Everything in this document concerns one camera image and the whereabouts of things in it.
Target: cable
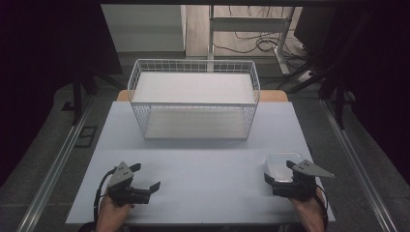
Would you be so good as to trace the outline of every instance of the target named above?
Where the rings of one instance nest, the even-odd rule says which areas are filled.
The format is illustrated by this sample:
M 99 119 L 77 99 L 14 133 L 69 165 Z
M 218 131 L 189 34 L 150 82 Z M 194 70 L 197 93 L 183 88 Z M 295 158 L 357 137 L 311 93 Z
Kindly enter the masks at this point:
M 97 223 L 99 220 L 99 210 L 100 210 L 100 198 L 102 197 L 102 188 L 103 188 L 103 183 L 105 182 L 105 179 L 109 176 L 114 174 L 115 169 L 117 167 L 114 167 L 112 170 L 108 171 L 103 177 L 102 181 L 100 182 L 100 186 L 97 189 L 96 192 L 96 198 L 94 199 L 94 222 Z
M 234 49 L 231 49 L 231 48 L 225 47 L 225 46 L 218 46 L 218 45 L 215 45 L 214 43 L 213 43 L 213 45 L 214 45 L 215 47 L 217 47 L 217 48 L 220 48 L 220 49 L 230 50 L 230 51 L 233 51 L 233 52 L 243 53 L 243 54 L 245 54 L 245 53 L 250 53 L 250 52 L 254 51 L 255 49 L 257 49 L 257 46 L 256 46 L 255 48 L 253 48 L 253 49 L 251 49 L 251 50 L 249 50 L 249 51 L 239 51 L 239 50 L 234 50 Z
M 319 207 L 320 207 L 320 209 L 322 210 L 323 225 L 324 225 L 325 231 L 326 231 L 326 228 L 328 227 L 328 223 L 329 223 L 329 216 L 328 216 L 329 201 L 328 201 L 328 198 L 327 198 L 327 196 L 326 196 L 325 190 L 322 189 L 322 188 L 321 188 L 320 186 L 318 186 L 317 184 L 316 184 L 316 186 L 319 187 L 319 188 L 322 190 L 322 192 L 323 192 L 323 194 L 325 195 L 325 198 L 326 198 L 326 206 L 325 206 L 325 203 L 324 203 L 324 202 L 322 201 L 322 199 L 317 195 L 317 193 L 313 195 L 313 198 L 316 200 L 317 204 L 319 204 Z

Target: gray carpet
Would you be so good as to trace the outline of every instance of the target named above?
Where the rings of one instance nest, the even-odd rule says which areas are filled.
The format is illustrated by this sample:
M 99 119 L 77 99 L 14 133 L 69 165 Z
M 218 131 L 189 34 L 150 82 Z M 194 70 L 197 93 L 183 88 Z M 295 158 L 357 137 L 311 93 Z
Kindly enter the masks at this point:
M 264 83 L 263 81 L 269 82 L 263 86 L 264 89 L 275 88 L 282 80 L 281 76 L 276 74 L 278 67 L 269 62 L 267 64 L 264 60 L 255 59 L 255 62 L 258 63 L 257 67 L 260 67 L 258 68 L 260 76 L 264 77 L 261 78 L 261 84 Z M 123 67 L 125 76 L 130 76 L 131 68 Z M 128 80 L 122 76 L 116 78 L 124 84 Z M 95 139 L 90 148 L 73 148 L 35 231 L 76 231 L 79 228 L 78 225 L 68 225 L 64 222 L 93 155 L 106 115 L 119 92 L 109 84 L 97 78 L 96 80 L 100 91 L 93 97 L 92 108 L 84 124 L 87 127 L 96 127 Z M 295 107 L 307 144 L 312 151 L 313 160 L 337 176 L 332 180 L 322 179 L 337 219 L 337 222 L 329 225 L 328 231 L 382 231 L 317 98 L 316 91 L 319 86 L 320 83 L 288 97 Z M 14 173 L 0 188 L 1 232 L 17 229 L 48 168 L 70 132 L 73 113 L 61 111 L 61 108 L 65 102 L 71 100 L 71 85 L 56 92 L 54 107 L 42 130 L 39 131 Z M 344 122 L 345 131 L 357 149 L 370 179 L 391 212 L 398 231 L 405 231 L 410 228 L 410 212 L 407 210 L 410 207 L 409 187 L 357 121 L 348 105 L 344 109 Z M 88 141 L 77 141 L 77 145 L 87 143 Z M 141 228 L 141 231 L 149 231 L 149 229 Z

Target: white wire basket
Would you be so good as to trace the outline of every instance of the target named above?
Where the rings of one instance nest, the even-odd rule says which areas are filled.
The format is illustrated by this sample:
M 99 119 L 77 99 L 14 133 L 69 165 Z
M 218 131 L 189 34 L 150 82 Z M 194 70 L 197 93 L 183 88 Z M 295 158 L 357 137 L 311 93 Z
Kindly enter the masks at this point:
M 260 98 L 251 61 L 137 60 L 129 99 L 146 139 L 241 139 Z

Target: human hand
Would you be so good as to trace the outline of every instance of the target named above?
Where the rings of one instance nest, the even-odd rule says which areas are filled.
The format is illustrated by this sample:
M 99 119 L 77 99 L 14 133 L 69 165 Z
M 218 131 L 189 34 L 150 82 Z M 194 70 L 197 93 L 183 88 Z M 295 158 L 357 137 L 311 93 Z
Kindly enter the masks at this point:
M 117 206 L 112 199 L 106 195 L 100 203 L 100 214 L 99 220 L 97 221 L 96 232 L 117 231 L 127 219 L 131 208 L 133 208 L 131 204 L 126 204 L 121 207 Z
M 324 202 L 320 188 L 316 189 L 316 194 Z M 316 200 L 311 197 L 307 201 L 300 201 L 294 198 L 289 198 L 295 207 L 298 218 L 301 224 L 308 232 L 322 232 L 325 231 L 322 209 Z

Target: white table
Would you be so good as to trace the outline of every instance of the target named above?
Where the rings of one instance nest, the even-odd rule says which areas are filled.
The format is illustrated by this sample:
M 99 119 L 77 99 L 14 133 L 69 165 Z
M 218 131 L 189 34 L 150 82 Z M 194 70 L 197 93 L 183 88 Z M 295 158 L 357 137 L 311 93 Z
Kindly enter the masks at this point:
M 161 181 L 150 203 L 131 211 L 129 224 L 296 222 L 290 201 L 273 196 L 264 182 L 264 162 L 273 152 L 311 160 L 291 102 L 260 103 L 247 141 L 144 140 L 130 104 L 114 102 L 66 223 L 93 220 L 98 185 L 122 160 L 142 163 L 134 188 Z M 331 210 L 329 218 L 335 220 Z

